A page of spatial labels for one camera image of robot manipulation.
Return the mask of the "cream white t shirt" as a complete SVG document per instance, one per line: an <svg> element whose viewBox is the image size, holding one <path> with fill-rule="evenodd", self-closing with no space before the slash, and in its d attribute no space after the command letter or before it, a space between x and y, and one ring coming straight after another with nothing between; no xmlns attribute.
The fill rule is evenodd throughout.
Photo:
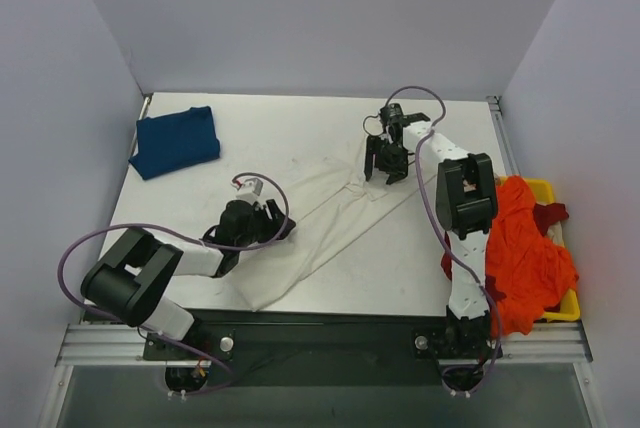
<svg viewBox="0 0 640 428"><path fill-rule="evenodd" d="M364 145L346 146L287 189L298 226L290 238L248 257L226 283L237 309L291 312L388 311L433 268L439 244L409 177L365 182Z"/></svg>

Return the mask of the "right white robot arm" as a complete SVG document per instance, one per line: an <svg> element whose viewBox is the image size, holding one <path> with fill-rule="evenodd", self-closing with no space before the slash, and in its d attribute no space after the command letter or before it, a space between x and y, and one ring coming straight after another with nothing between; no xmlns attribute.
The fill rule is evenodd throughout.
<svg viewBox="0 0 640 428"><path fill-rule="evenodd" d="M382 132L366 138L364 176L378 171L392 185L406 179L409 166L420 176L428 167L436 171L435 203L427 215L447 235L451 251L451 293L448 312L457 320L443 331L448 352L465 356L476 348L479 334L469 322L487 317L486 248L498 213L492 160L472 153L435 131L424 113L405 114L399 104L382 107L377 118Z"/></svg>

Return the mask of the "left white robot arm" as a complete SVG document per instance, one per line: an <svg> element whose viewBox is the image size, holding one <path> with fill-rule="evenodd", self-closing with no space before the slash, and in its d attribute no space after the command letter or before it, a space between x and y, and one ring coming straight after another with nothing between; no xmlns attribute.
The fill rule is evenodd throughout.
<svg viewBox="0 0 640 428"><path fill-rule="evenodd" d="M164 335L169 351L188 360L200 352L203 337L194 328L195 317L165 296L171 279L221 278L238 264L242 249L283 240L295 227L273 199L229 202L218 223L194 245L129 227L85 275L81 294L130 327Z"/></svg>

